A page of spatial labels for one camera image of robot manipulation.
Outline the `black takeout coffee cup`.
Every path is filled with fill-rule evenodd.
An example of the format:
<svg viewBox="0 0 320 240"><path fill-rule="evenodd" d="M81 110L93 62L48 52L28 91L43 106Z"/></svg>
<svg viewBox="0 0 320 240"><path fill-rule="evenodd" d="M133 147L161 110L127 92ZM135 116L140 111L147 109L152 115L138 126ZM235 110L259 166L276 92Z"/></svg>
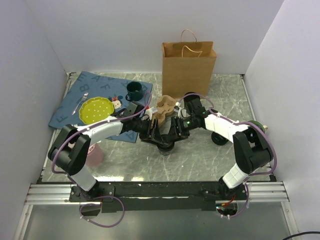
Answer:
<svg viewBox="0 0 320 240"><path fill-rule="evenodd" d="M167 148L158 148L159 152L161 155L167 156L171 153L171 151L173 150L173 147L167 147Z"/></svg>

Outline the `black cup lid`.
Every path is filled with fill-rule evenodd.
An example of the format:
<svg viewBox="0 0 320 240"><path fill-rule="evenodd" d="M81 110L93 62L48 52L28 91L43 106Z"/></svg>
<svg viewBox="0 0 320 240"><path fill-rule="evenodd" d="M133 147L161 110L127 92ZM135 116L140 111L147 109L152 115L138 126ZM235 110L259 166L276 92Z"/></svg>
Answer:
<svg viewBox="0 0 320 240"><path fill-rule="evenodd" d="M167 134L162 134L161 138L162 138L162 143L157 144L158 148L172 148L172 147L174 148L175 143L173 141L168 140Z"/></svg>

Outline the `black cup stack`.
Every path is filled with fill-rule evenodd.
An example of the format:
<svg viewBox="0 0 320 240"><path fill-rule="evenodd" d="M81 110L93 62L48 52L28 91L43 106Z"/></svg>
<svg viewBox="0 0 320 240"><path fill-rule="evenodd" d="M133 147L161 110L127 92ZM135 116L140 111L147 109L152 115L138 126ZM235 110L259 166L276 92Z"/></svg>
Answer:
<svg viewBox="0 0 320 240"><path fill-rule="evenodd" d="M195 93L195 92L187 92L187 93L184 95L184 97L189 97L189 96L198 96L198 94Z"/></svg>

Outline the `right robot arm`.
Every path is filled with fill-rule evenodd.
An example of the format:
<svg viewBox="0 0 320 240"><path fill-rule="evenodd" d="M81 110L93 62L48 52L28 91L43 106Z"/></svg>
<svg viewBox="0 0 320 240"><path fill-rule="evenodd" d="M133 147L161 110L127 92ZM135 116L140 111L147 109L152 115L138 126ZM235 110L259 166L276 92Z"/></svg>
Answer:
<svg viewBox="0 0 320 240"><path fill-rule="evenodd" d="M265 134L265 128L255 121L232 120L213 107L206 109L194 92L182 97L188 116L174 116L167 136L169 143L187 139L190 131L202 128L211 131L211 140L223 146L233 144L235 164L218 181L218 193L223 199L236 194L236 188L250 177L257 176L257 170L271 161L276 161L275 149Z"/></svg>

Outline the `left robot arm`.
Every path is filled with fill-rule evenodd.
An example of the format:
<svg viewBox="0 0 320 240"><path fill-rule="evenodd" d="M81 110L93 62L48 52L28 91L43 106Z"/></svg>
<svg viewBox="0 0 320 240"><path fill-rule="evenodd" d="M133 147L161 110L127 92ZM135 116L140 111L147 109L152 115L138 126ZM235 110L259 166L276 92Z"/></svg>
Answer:
<svg viewBox="0 0 320 240"><path fill-rule="evenodd" d="M51 171L66 175L80 188L87 201L94 201L100 195L100 184L86 167L89 148L99 141L124 132L146 133L149 124L142 120L148 104L131 102L127 108L116 112L99 122L75 127L65 125L48 151L52 161Z"/></svg>

